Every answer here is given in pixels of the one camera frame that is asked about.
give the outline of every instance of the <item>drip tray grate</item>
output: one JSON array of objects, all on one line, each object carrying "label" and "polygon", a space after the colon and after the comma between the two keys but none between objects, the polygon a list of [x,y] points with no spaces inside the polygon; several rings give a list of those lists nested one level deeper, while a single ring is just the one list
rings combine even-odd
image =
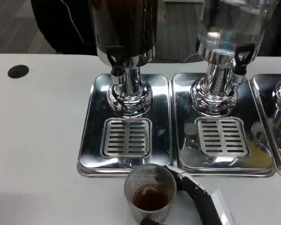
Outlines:
[{"label": "drip tray grate", "polygon": [[105,121],[101,154],[104,157],[147,157],[151,153],[152,122],[149,119]]},{"label": "drip tray grate", "polygon": [[201,150],[208,156],[248,155],[243,122],[239,118],[197,119]]}]

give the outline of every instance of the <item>ribbed metal cup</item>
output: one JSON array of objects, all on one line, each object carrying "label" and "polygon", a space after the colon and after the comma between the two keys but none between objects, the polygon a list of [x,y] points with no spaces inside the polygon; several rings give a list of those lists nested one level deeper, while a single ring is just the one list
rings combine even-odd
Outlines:
[{"label": "ribbed metal cup", "polygon": [[[168,204],[165,207],[156,211],[145,211],[133,204],[135,193],[147,185],[157,185],[167,194]],[[170,212],[176,194],[176,182],[173,175],[164,167],[156,164],[143,164],[133,169],[127,176],[124,193],[137,223],[140,224],[143,218],[163,223]]]}]

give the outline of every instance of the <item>gray floor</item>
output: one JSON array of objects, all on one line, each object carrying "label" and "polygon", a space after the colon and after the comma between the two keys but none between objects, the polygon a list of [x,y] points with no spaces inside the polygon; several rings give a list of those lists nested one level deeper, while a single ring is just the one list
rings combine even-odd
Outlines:
[{"label": "gray floor", "polygon": [[[156,61],[195,54],[201,3],[159,0]],[[39,31],[30,0],[0,0],[0,53],[56,53]]]}]

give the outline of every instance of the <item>black sticker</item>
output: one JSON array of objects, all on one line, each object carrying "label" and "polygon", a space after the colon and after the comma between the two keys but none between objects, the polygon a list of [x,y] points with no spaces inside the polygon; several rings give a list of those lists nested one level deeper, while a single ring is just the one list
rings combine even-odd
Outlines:
[{"label": "black sticker", "polygon": [[27,66],[17,65],[17,66],[10,68],[7,75],[10,78],[16,79],[16,78],[24,77],[28,72],[29,72],[29,68]]}]

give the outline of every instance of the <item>chrome dispenser base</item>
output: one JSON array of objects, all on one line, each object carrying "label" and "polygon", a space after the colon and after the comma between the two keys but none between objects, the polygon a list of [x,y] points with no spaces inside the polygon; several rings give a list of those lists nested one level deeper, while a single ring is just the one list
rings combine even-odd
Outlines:
[{"label": "chrome dispenser base", "polygon": [[226,117],[204,117],[192,106],[192,84],[204,74],[172,79],[177,166],[192,175],[268,177],[274,163],[245,79]]},{"label": "chrome dispenser base", "polygon": [[77,163],[81,175],[125,176],[141,164],[172,164],[170,84],[162,75],[141,78],[151,87],[152,101],[146,113],[133,118],[119,118],[109,105],[111,75],[96,78]]},{"label": "chrome dispenser base", "polygon": [[277,171],[281,175],[281,109],[277,107],[273,95],[281,74],[256,75],[250,80],[257,109],[272,148]]}]

